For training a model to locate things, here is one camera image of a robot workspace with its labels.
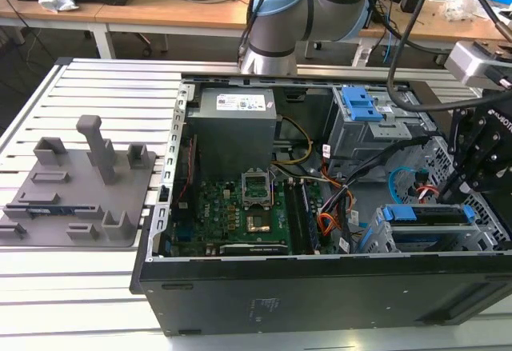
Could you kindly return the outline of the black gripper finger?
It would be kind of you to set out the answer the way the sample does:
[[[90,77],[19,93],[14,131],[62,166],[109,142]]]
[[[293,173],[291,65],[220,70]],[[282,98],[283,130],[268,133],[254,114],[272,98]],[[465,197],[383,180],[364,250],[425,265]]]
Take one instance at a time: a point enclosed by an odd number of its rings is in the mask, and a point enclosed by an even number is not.
[[[484,154],[454,155],[453,171],[442,187],[442,203],[461,203],[463,195],[479,183],[478,172],[484,162]]]
[[[453,157],[453,171],[443,183],[437,197],[437,202],[462,202],[464,193],[460,190],[466,175],[464,161],[466,155],[462,152],[465,143],[465,133],[471,127],[471,109],[456,109],[452,114],[448,151]]]

